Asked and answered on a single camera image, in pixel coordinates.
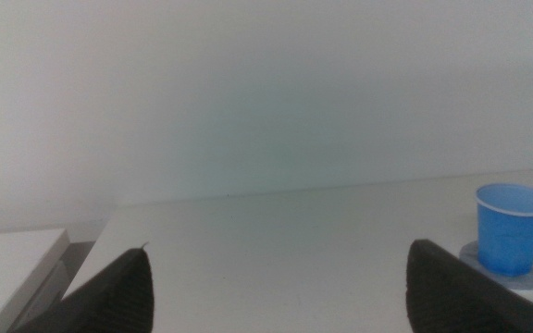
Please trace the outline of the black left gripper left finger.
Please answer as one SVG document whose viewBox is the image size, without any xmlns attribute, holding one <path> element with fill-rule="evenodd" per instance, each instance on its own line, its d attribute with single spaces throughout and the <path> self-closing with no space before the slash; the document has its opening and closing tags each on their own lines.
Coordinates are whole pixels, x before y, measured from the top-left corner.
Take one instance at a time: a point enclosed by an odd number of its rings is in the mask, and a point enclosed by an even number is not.
<svg viewBox="0 0 533 333">
<path fill-rule="evenodd" d="M 124 252 L 17 333 L 150 333 L 155 296 L 146 251 Z"/>
</svg>

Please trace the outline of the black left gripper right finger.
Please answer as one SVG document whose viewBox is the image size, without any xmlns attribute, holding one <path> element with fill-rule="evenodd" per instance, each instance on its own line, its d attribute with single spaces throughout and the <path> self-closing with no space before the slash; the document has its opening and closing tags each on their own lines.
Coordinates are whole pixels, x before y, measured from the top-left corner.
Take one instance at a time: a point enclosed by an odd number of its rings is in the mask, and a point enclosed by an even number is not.
<svg viewBox="0 0 533 333">
<path fill-rule="evenodd" d="M 411 244 L 406 288 L 406 311 L 414 332 L 533 333 L 533 302 L 431 240 Z"/>
</svg>

